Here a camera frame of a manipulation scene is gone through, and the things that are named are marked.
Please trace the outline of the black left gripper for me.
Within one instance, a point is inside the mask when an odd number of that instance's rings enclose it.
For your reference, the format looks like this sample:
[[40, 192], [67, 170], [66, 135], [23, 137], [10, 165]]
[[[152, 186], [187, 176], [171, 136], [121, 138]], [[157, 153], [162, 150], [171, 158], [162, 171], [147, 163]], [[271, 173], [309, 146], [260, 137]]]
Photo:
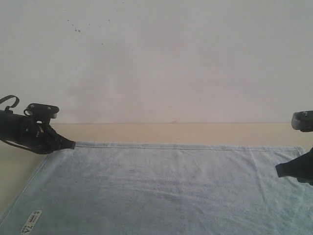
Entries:
[[64, 149], [74, 149], [75, 142], [59, 135], [51, 126], [47, 134], [32, 118], [0, 112], [0, 140], [10, 146], [36, 154], [49, 154]]

